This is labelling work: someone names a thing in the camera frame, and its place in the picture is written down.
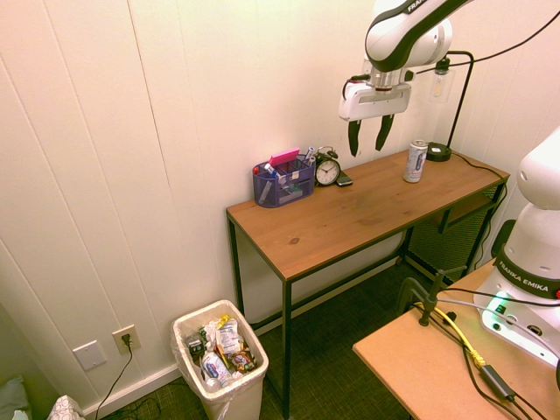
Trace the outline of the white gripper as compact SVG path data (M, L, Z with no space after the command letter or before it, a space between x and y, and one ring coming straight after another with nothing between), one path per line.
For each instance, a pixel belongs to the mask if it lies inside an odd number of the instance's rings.
M401 72L370 72L348 79L342 88L339 117L347 122L351 155L359 151L361 120L382 116L375 140L381 151L391 131L394 114L404 112L410 101L411 85L402 80Z

